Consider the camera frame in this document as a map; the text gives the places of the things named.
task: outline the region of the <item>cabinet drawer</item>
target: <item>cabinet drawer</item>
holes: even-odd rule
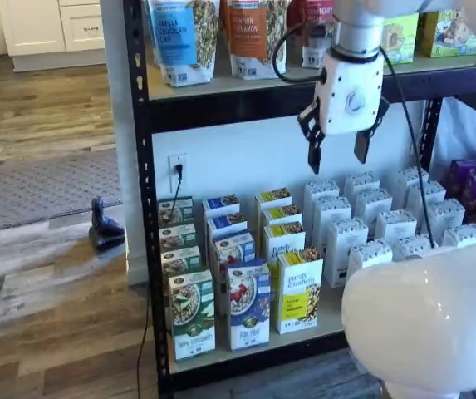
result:
[[[105,48],[99,5],[61,7],[61,17],[67,51]]]

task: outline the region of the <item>electrical outlet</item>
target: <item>electrical outlet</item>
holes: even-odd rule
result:
[[[175,172],[174,167],[182,165],[182,183],[180,183],[179,193],[183,192],[187,187],[188,179],[188,154],[177,154],[169,156],[169,188],[171,194],[174,195],[179,184],[179,174]]]

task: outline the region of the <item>black shelf frame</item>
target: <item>black shelf frame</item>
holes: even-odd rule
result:
[[[166,131],[294,116],[309,105],[313,97],[314,85],[277,86],[258,90],[231,91],[217,95],[185,96],[152,101],[149,98],[147,87],[142,1],[123,0],[123,8],[147,267],[150,276],[150,302],[159,396],[173,397],[175,392],[187,388],[218,382],[225,378],[348,347],[345,334],[338,332],[187,372],[169,372],[164,315],[164,282],[159,261],[152,135]],[[400,74],[399,79],[407,101],[429,100],[420,142],[422,165],[428,170],[443,97],[476,93],[476,66]],[[384,77],[383,95],[391,103],[400,102],[400,95],[392,76]],[[192,110],[210,110],[210,112],[192,112]]]

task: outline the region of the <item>black cable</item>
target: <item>black cable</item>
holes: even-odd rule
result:
[[[278,52],[280,51],[280,48],[282,45],[286,42],[286,40],[293,35],[296,31],[301,29],[304,26],[314,26],[314,27],[326,27],[324,24],[311,24],[309,22],[300,22],[294,27],[286,30],[286,32],[283,34],[283,36],[280,38],[280,40],[277,42],[277,45],[274,47],[274,52],[272,53],[272,68],[274,69],[274,73],[280,78],[281,81],[285,81],[286,83],[309,83],[309,82],[314,82],[314,81],[326,81],[326,69],[322,68],[321,73],[319,75],[315,76],[309,76],[309,77],[302,77],[302,78],[293,78],[286,76],[282,74],[278,70],[277,66],[277,59],[278,59]]]
[[[415,162],[417,167],[417,172],[419,174],[419,187],[420,187],[420,195],[422,196],[422,210],[424,211],[424,221],[426,226],[428,227],[428,237],[429,243],[431,244],[431,248],[435,248],[434,242],[434,235],[431,231],[431,225],[429,224],[429,215],[428,215],[428,205],[426,204],[426,193],[424,192],[424,180],[422,178],[422,165],[420,164],[420,155],[419,149],[417,148],[417,139],[415,137],[415,129],[413,129],[413,124],[411,123],[410,113],[407,110],[407,101],[405,100],[404,90],[402,89],[402,85],[398,80],[398,76],[395,73],[395,69],[393,64],[391,63],[387,53],[385,52],[384,48],[380,46],[380,52],[385,58],[385,62],[390,69],[390,74],[393,76],[393,80],[395,81],[396,87],[398,88],[398,92],[400,93],[400,99],[402,100],[402,107],[404,108],[405,119],[407,119],[408,127],[410,128],[411,134],[411,142],[413,144],[413,152],[415,153]]]
[[[180,184],[182,183],[182,165],[176,165],[174,167],[175,171],[179,174],[179,183],[177,184],[177,190],[174,193],[173,198],[173,206],[171,206],[171,213],[169,214],[168,221],[171,220],[174,212],[174,207],[177,202],[177,197],[179,196]],[[144,327],[144,335],[141,338],[140,350],[138,351],[138,358],[136,359],[136,389],[138,392],[138,399],[141,399],[140,394],[140,363],[141,363],[141,355],[144,351],[145,345],[145,338],[147,337],[147,330],[149,328],[149,295],[150,295],[150,285],[149,285],[149,262],[147,262],[147,290],[145,292],[145,327]]]

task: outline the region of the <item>gray doormat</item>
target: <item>gray doormat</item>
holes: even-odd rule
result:
[[[115,150],[0,165],[0,229],[121,204]]]

